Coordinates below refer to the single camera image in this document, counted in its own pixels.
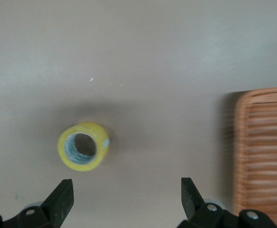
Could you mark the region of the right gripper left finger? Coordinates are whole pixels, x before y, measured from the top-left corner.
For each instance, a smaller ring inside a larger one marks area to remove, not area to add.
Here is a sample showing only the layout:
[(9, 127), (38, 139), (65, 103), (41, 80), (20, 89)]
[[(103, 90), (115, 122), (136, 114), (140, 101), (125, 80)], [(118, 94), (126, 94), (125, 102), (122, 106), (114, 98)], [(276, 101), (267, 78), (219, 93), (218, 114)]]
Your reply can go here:
[(74, 204), (71, 179), (62, 180), (39, 206), (22, 210), (2, 223), (4, 228), (59, 228)]

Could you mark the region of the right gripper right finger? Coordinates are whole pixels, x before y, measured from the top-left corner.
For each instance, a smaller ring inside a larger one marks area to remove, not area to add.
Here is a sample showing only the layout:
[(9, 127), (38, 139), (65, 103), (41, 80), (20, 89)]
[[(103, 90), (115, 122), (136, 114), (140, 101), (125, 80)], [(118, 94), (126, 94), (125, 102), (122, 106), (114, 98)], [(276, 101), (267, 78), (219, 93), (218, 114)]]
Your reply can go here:
[(238, 228), (239, 218), (215, 202), (205, 202), (191, 178), (181, 179), (181, 201), (187, 217), (181, 228)]

